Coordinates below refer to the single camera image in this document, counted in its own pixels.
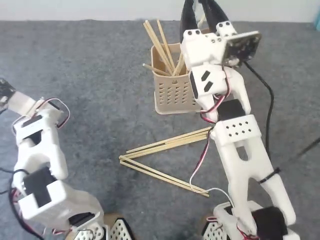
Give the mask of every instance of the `white wire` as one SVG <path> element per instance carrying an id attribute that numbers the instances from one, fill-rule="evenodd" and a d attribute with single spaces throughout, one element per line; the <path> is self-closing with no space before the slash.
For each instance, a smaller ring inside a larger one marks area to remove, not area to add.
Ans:
<path id="1" fill-rule="evenodd" d="M 198 172 L 199 168 L 201 167 L 201 165 L 202 165 L 202 163 L 203 163 L 203 161 L 204 161 L 204 159 L 205 159 L 205 156 L 206 156 L 206 154 L 207 154 L 207 152 L 208 152 L 208 149 L 209 149 L 209 143 L 210 143 L 210 141 L 208 140 L 207 146 L 206 146 L 206 148 L 205 148 L 205 150 L 204 150 L 204 152 L 203 152 L 203 157 L 200 159 L 200 162 L 199 162 L 198 166 L 195 168 L 195 170 L 193 171 L 193 173 L 192 173 L 192 175 L 191 175 L 191 177 L 190 177 L 190 179 L 189 179 L 190 188 L 192 189 L 192 191 L 194 191 L 195 193 L 198 193 L 198 194 L 208 193 L 208 192 L 213 191 L 213 190 L 220 191 L 220 192 L 222 192 L 224 195 L 226 195 L 226 197 L 227 197 L 228 200 L 230 201 L 231 206 L 234 208 L 235 205 L 234 205 L 234 202 L 231 200 L 230 196 L 229 196 L 224 190 L 222 190 L 222 189 L 220 189 L 220 188 L 218 188 L 218 187 L 212 187 L 212 188 L 209 188 L 209 189 L 204 190 L 204 191 L 197 191 L 197 190 L 195 190 L 195 189 L 193 188 L 192 179 L 194 178 L 194 176 L 195 176 L 196 173 Z"/>
<path id="2" fill-rule="evenodd" d="M 70 119 L 70 116 L 71 116 L 71 112 L 70 112 L 70 109 L 68 108 L 68 106 L 63 102 L 61 101 L 59 98 L 57 97 L 51 97 L 51 98 L 48 98 L 47 100 L 45 100 L 38 109 L 35 110 L 35 112 L 39 112 L 39 110 L 41 109 L 41 107 L 43 107 L 45 104 L 47 104 L 48 102 L 52 101 L 52 100 L 57 100 L 59 101 L 65 108 L 66 110 L 68 111 L 68 116 L 67 118 L 64 120 L 64 123 L 58 127 L 58 129 L 61 129 L 67 122 L 68 120 Z"/>

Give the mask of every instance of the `wooden chopstick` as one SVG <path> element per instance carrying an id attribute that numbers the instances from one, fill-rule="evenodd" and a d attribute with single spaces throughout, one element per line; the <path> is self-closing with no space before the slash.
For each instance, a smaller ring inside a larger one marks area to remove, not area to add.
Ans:
<path id="1" fill-rule="evenodd" d="M 195 135 L 195 134 L 198 134 L 198 133 L 201 133 L 201 132 L 208 132 L 210 129 L 211 129 L 211 127 L 209 126 L 209 127 L 202 128 L 202 129 L 199 129 L 199 130 L 196 130 L 196 131 L 192 131 L 192 132 L 188 132 L 188 133 L 185 133 L 185 134 L 182 134 L 182 135 L 179 135 L 179 136 L 175 136 L 175 137 L 171 137 L 171 138 L 168 138 L 168 139 L 165 139 L 165 140 L 157 141 L 157 142 L 154 142 L 154 143 L 151 143 L 151 144 L 148 144 L 148 145 L 140 146 L 140 147 L 128 150 L 125 153 L 126 154 L 130 154 L 130 153 L 138 152 L 140 150 L 148 149 L 148 148 L 151 148 L 151 147 L 154 147 L 154 146 L 158 146 L 158 145 L 161 145 L 161 144 L 165 144 L 165 143 L 173 141 L 173 140 L 182 139 L 182 138 L 189 137 L 191 135 Z"/>
<path id="2" fill-rule="evenodd" d="M 172 143 L 176 143 L 177 141 L 180 141 L 180 140 L 187 140 L 187 139 L 194 138 L 194 137 L 199 137 L 199 136 L 208 136 L 208 132 L 207 131 L 203 131 L 203 132 L 199 132 L 199 133 L 193 134 L 191 136 L 178 138 L 176 140 L 170 140 L 170 141 L 167 141 L 165 144 L 172 144 Z"/>
<path id="3" fill-rule="evenodd" d="M 170 52 L 170 49 L 169 49 L 169 46 L 168 46 L 168 43 L 167 43 L 167 39 L 166 39 L 164 30 L 163 30 L 163 28 L 161 26 L 161 23 L 160 23 L 159 19 L 156 20 L 156 23 L 158 24 L 159 32 L 160 32 L 160 35 L 161 35 L 161 38 L 162 38 L 162 41 L 163 41 L 163 44 L 164 44 L 164 48 L 165 48 L 166 54 L 169 57 L 172 69 L 175 69 L 174 60 L 172 59 L 171 52 Z"/>
<path id="4" fill-rule="evenodd" d="M 156 48 L 156 50 L 158 51 L 160 57 L 162 58 L 163 63 L 165 64 L 166 68 L 168 69 L 169 73 L 172 75 L 173 74 L 173 69 L 169 63 L 169 60 L 166 57 L 165 51 L 162 47 L 162 45 L 160 44 L 155 32 L 152 29 L 152 26 L 150 25 L 150 23 L 146 20 L 143 23 L 143 26 L 146 30 L 146 32 L 148 33 L 154 47 Z"/>
<path id="5" fill-rule="evenodd" d="M 170 176 L 170 175 L 168 175 L 168 174 L 165 174 L 165 173 L 163 173 L 163 172 L 161 172 L 161 171 L 158 171 L 158 170 L 156 170 L 156 169 L 153 169 L 152 167 L 146 166 L 146 165 L 144 165 L 144 164 L 142 164 L 142 163 L 140 163 L 140 162 L 134 161 L 134 160 L 132 160 L 132 159 L 130 159 L 130 158 L 127 158 L 127 157 L 125 157 L 125 156 L 119 156 L 119 159 L 120 159 L 120 161 L 129 162 L 129 163 L 134 164 L 134 165 L 137 165 L 138 167 L 143 168 L 143 169 L 145 169 L 145 170 L 147 170 L 147 171 L 149 171 L 149 172 L 158 174 L 158 175 L 160 175 L 160 176 L 162 176 L 162 177 L 165 177 L 165 178 L 167 178 L 167 179 L 170 179 L 170 180 L 172 180 L 172 181 L 175 181 L 175 182 L 177 182 L 177 183 L 180 183 L 180 184 L 183 184 L 183 185 L 185 185 L 185 186 L 187 186 L 187 187 L 190 187 L 190 184 L 187 183 L 187 182 L 185 182 L 185 181 L 182 181 L 182 180 L 180 180 L 180 179 L 178 179 L 178 178 L 176 178 L 176 177 L 173 177 L 173 176 Z M 192 185 L 192 187 L 193 187 L 195 190 L 198 190 L 198 191 L 200 191 L 200 192 L 205 191 L 204 189 L 202 189 L 202 188 L 200 188 L 200 187 L 198 187 L 198 186 Z"/>
<path id="6" fill-rule="evenodd" d="M 138 172 L 147 174 L 147 175 L 149 175 L 149 176 L 151 176 L 151 177 L 154 177 L 154 178 L 156 178 L 156 179 L 160 179 L 160 180 L 165 181 L 165 182 L 167 182 L 167 183 L 170 183 L 170 184 L 172 184 L 172 185 L 176 185 L 176 186 L 178 186 L 178 187 L 180 187 L 180 188 L 183 188 L 183 189 L 189 190 L 189 191 L 191 191 L 191 192 L 197 193 L 197 192 L 193 191 L 193 190 L 191 189 L 191 187 L 185 186 L 185 185 L 183 185 L 183 184 L 181 184 L 181 183 L 178 183 L 178 182 L 176 182 L 176 181 L 172 181 L 172 180 L 170 180 L 170 179 L 168 179 L 168 178 L 166 178 L 166 177 L 163 177 L 163 176 L 157 175 L 157 174 L 155 174 L 155 173 L 146 171 L 146 170 L 141 169 L 141 168 L 139 168 L 139 167 L 133 166 L 133 165 L 131 165 L 131 164 L 128 164 L 128 163 L 125 162 L 125 161 L 120 161 L 120 164 L 121 164 L 121 165 L 124 165 L 124 166 L 126 166 L 126 167 L 128 167 L 128 168 L 134 169 L 134 170 L 136 170 L 136 171 L 138 171 Z M 199 193 L 199 194 L 200 194 L 200 195 L 203 195 L 203 196 L 205 196 L 205 197 L 209 197 L 209 194 L 207 194 L 207 193 Z"/>
<path id="7" fill-rule="evenodd" d="M 171 76 L 169 73 L 167 73 L 167 72 L 165 72 L 165 71 L 162 71 L 162 70 L 160 70 L 160 69 L 158 69 L 158 68 L 155 68 L 155 67 L 153 67 L 153 66 L 150 66 L 150 65 L 148 65 L 148 64 L 143 63 L 142 66 L 145 67 L 145 68 L 147 68 L 147 69 L 150 69 L 151 71 L 156 72 L 157 74 L 162 74 L 162 75 L 164 75 L 164 76 L 169 76 L 169 77 Z"/>
<path id="8" fill-rule="evenodd" d="M 176 65 L 176 67 L 175 67 L 175 69 L 173 71 L 172 76 L 178 76 L 179 75 L 179 73 L 181 72 L 181 70 L 182 70 L 182 68 L 184 66 L 184 63 L 185 63 L 184 56 L 183 56 L 182 53 L 180 53 L 178 63 L 177 63 L 177 65 Z"/>
<path id="9" fill-rule="evenodd" d="M 177 142 L 168 143 L 168 144 L 165 144 L 165 145 L 152 147 L 152 148 L 141 150 L 141 151 L 138 151 L 138 152 L 129 153 L 129 154 L 126 154 L 124 156 L 127 157 L 127 158 L 130 158 L 130 159 L 135 159 L 135 158 L 139 158 L 139 157 L 142 157 L 142 156 L 145 156 L 145 155 L 154 154 L 154 153 L 161 152 L 161 151 L 164 151 L 164 150 L 176 148 L 176 147 L 179 147 L 179 146 L 182 146 L 182 145 L 199 142 L 199 141 L 202 141 L 202 140 L 205 140 L 205 139 L 207 139 L 206 135 L 191 137 L 191 138 L 188 138 L 188 139 L 181 139 L 181 140 L 179 140 Z"/>

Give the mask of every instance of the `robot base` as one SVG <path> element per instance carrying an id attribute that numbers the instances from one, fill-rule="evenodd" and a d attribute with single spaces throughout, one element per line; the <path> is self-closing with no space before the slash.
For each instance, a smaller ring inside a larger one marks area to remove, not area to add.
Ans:
<path id="1" fill-rule="evenodd" d="M 248 201 L 251 211 L 262 209 L 254 201 Z M 237 229 L 238 219 L 230 215 L 226 209 L 230 209 L 229 202 L 222 203 L 214 208 L 213 215 L 218 222 L 207 222 L 205 229 L 202 231 L 203 240 L 227 240 L 228 236 L 231 240 L 243 240 L 243 236 Z M 291 229 L 287 229 L 288 234 L 283 236 L 283 240 L 300 240 L 298 234 Z"/>
<path id="2" fill-rule="evenodd" d="M 90 226 L 89 229 L 79 232 L 70 232 L 66 240 L 134 240 L 134 235 L 126 220 L 119 214 L 104 215 L 104 232 L 98 227 Z"/>

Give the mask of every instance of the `black cable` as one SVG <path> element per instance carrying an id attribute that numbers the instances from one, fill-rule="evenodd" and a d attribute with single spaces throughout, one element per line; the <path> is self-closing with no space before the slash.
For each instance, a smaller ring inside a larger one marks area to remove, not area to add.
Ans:
<path id="1" fill-rule="evenodd" d="M 16 173 L 19 173 L 19 172 L 24 172 L 26 174 L 29 174 L 28 171 L 24 170 L 24 169 L 18 169 L 18 170 L 15 170 L 9 180 L 9 186 L 8 186 L 8 199 L 9 199 L 9 204 L 10 204 L 10 208 L 13 212 L 13 215 L 14 217 L 16 218 L 16 220 L 18 221 L 19 225 L 26 231 L 28 232 L 29 234 L 35 236 L 37 239 L 39 240 L 44 240 L 44 238 L 42 236 L 40 236 L 38 233 L 34 232 L 33 230 L 31 230 L 28 225 L 23 221 L 23 219 L 20 218 L 18 212 L 17 212 L 17 209 L 15 208 L 15 205 L 14 205 L 14 194 L 13 194 L 13 187 L 12 187 L 12 182 L 14 180 L 14 175 Z"/>
<path id="2" fill-rule="evenodd" d="M 272 88 L 263 79 L 263 77 L 260 76 L 249 63 L 247 63 L 245 61 L 244 65 L 260 80 L 260 82 L 268 89 L 269 94 L 270 94 L 270 107 L 268 110 L 268 115 L 266 117 L 266 127 L 265 127 L 265 150 L 266 150 L 266 153 L 268 154 L 269 158 L 271 159 L 270 142 L 269 142 L 269 139 L 270 139 L 270 120 L 271 120 L 272 110 L 274 108 L 275 94 L 274 94 L 274 91 L 272 90 Z"/>
<path id="3" fill-rule="evenodd" d="M 3 168 L 3 167 L 0 167 L 0 171 L 2 171 L 2 172 L 4 172 L 4 173 L 7 173 L 7 174 L 13 174 L 13 173 L 14 173 L 14 171 L 5 169 L 5 168 Z"/>
<path id="4" fill-rule="evenodd" d="M 310 143 L 308 146 L 306 146 L 304 149 L 302 149 L 297 155 L 290 157 L 287 161 L 285 161 L 282 165 L 287 164 L 288 162 L 297 160 L 301 158 L 303 155 L 305 155 L 308 151 L 313 149 L 315 146 L 317 146 L 320 143 L 320 137 L 318 137 L 316 140 L 314 140 L 312 143 Z M 270 178 L 272 178 L 274 175 L 280 173 L 281 169 L 280 167 L 276 167 L 272 173 L 270 173 L 268 176 L 266 176 L 264 179 L 259 181 L 259 184 L 263 184 L 266 181 L 268 181 Z"/>
<path id="5" fill-rule="evenodd" d="M 4 172 L 4 173 L 7 173 L 7 174 L 13 174 L 13 173 L 14 173 L 14 171 L 5 169 L 5 168 L 3 168 L 3 167 L 0 167 L 0 171 L 2 171 L 2 172 Z M 6 194 L 7 192 L 8 192 L 8 190 L 0 191 L 0 195 Z"/>

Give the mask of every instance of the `wire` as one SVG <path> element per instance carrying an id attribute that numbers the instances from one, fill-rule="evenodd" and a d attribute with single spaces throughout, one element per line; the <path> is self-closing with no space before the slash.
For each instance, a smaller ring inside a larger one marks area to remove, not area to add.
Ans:
<path id="1" fill-rule="evenodd" d="M 13 173 L 14 173 L 14 171 L 5 169 L 5 168 L 3 168 L 3 167 L 0 167 L 0 171 L 2 171 L 2 172 L 4 172 L 4 173 L 7 173 L 7 174 L 13 174 Z"/>
<path id="2" fill-rule="evenodd" d="M 268 154 L 269 158 L 271 159 L 271 155 L 270 155 L 270 120 L 271 120 L 272 110 L 274 108 L 275 94 L 274 94 L 274 91 L 272 90 L 272 88 L 263 79 L 263 77 L 260 76 L 249 63 L 247 63 L 245 61 L 244 65 L 260 80 L 260 82 L 268 89 L 269 94 L 270 94 L 270 107 L 268 110 L 268 115 L 266 117 L 266 127 L 265 127 L 265 150 L 266 150 L 266 153 Z"/>
<path id="3" fill-rule="evenodd" d="M 281 167 L 286 165 L 288 162 L 291 162 L 293 160 L 297 160 L 301 158 L 303 155 L 305 155 L 307 152 L 309 152 L 311 149 L 315 148 L 318 144 L 320 143 L 320 137 L 318 137 L 316 140 L 311 142 L 308 146 L 306 146 L 304 149 L 302 149 L 298 154 L 296 154 L 293 157 L 290 157 L 287 161 L 285 161 Z M 274 175 L 279 174 L 281 172 L 280 167 L 276 167 L 273 172 L 271 172 L 268 176 L 263 178 L 262 180 L 259 181 L 259 184 L 263 184 L 266 181 L 268 181 L 270 178 L 272 178 Z"/>
<path id="4" fill-rule="evenodd" d="M 225 70 L 225 66 L 221 66 L 222 68 L 222 71 L 224 72 L 225 74 L 225 84 L 226 84 L 226 93 L 225 95 L 222 95 L 222 96 L 216 96 L 215 94 L 213 94 L 213 98 L 217 100 L 217 102 L 211 107 L 209 108 L 209 110 L 200 110 L 200 117 L 202 118 L 202 120 L 206 121 L 207 123 L 210 123 L 210 124 L 215 124 L 216 122 L 215 121 L 212 121 L 211 119 L 209 119 L 208 117 L 204 116 L 203 114 L 207 114 L 207 113 L 210 113 L 210 112 L 213 112 L 215 110 L 218 109 L 218 107 L 222 104 L 222 102 L 229 97 L 230 93 L 231 93 L 231 89 L 230 89 L 230 83 L 229 83 L 229 79 L 228 79 L 228 76 L 227 76 L 227 73 L 226 73 L 226 70 Z"/>
<path id="5" fill-rule="evenodd" d="M 32 118 L 34 116 L 36 116 L 37 112 L 40 110 L 40 108 L 42 106 L 44 106 L 45 104 L 47 104 L 48 102 L 52 101 L 52 100 L 58 100 L 67 110 L 68 112 L 68 115 L 67 117 L 60 123 L 60 124 L 57 124 L 57 128 L 58 129 L 61 129 L 67 122 L 68 120 L 70 119 L 70 115 L 71 115 L 71 112 L 70 112 L 70 109 L 68 108 L 68 106 L 63 102 L 61 101 L 59 98 L 56 98 L 56 97 L 51 97 L 51 98 L 48 98 L 47 100 L 43 101 L 36 109 L 35 109 L 35 113 L 33 114 Z"/>
<path id="6" fill-rule="evenodd" d="M 19 216 L 19 213 L 17 212 L 17 209 L 15 208 L 15 205 L 14 205 L 14 194 L 15 194 L 15 191 L 14 191 L 14 188 L 12 188 L 12 182 L 14 180 L 14 175 L 16 173 L 19 173 L 19 172 L 23 172 L 25 174 L 29 174 L 28 171 L 26 171 L 25 169 L 18 169 L 18 170 L 15 170 L 9 180 L 9 185 L 8 185 L 8 199 L 9 199 L 9 204 L 10 204 L 10 208 L 13 212 L 13 215 L 15 217 L 15 219 L 18 221 L 19 225 L 26 231 L 28 232 L 29 234 L 35 236 L 37 239 L 39 240 L 44 240 L 44 238 L 39 235 L 38 233 L 36 233 L 33 229 L 30 229 L 29 225 L 25 223 L 25 221 L 20 218 Z"/>
<path id="7" fill-rule="evenodd" d="M 260 238 L 258 236 L 254 236 L 254 235 L 248 235 L 246 234 L 244 231 L 242 231 L 238 224 L 236 224 L 236 229 L 238 229 L 238 231 L 240 232 L 240 234 L 242 235 L 243 237 L 243 240 L 259 240 Z"/>
<path id="8" fill-rule="evenodd" d="M 204 149 L 203 149 L 203 152 L 202 152 L 202 154 L 201 154 L 201 156 L 200 156 L 200 159 L 199 159 L 199 161 L 198 161 L 198 163 L 197 163 L 195 169 L 193 170 L 193 173 L 192 173 L 192 175 L 191 175 L 191 177 L 190 177 L 190 179 L 189 179 L 189 185 L 190 185 L 190 188 L 192 189 L 192 191 L 194 191 L 195 193 L 198 193 L 198 194 L 208 193 L 208 192 L 213 191 L 213 190 L 217 190 L 217 191 L 222 192 L 224 195 L 226 195 L 226 197 L 227 197 L 228 200 L 230 201 L 231 206 L 234 208 L 234 207 L 235 207 L 234 203 L 232 202 L 230 196 L 229 196 L 224 190 L 222 190 L 222 189 L 220 189 L 220 188 L 218 188 L 218 187 L 212 187 L 212 188 L 209 188 L 209 189 L 204 190 L 204 191 L 197 191 L 197 190 L 195 190 L 195 189 L 193 188 L 193 185 L 192 185 L 192 179 L 194 178 L 194 176 L 195 176 L 196 173 L 198 172 L 199 168 L 201 167 L 201 165 L 202 165 L 202 163 L 203 163 L 203 161 L 204 161 L 204 159 L 205 159 L 205 156 L 206 156 L 206 154 L 207 154 L 207 152 L 208 152 L 209 143 L 210 143 L 210 133 L 211 133 L 212 130 L 213 130 L 213 128 L 211 128 L 211 129 L 209 130 L 209 132 L 208 132 L 208 137 L 207 137 L 207 140 L 206 140 L 206 144 L 205 144 L 205 146 L 204 146 Z"/>

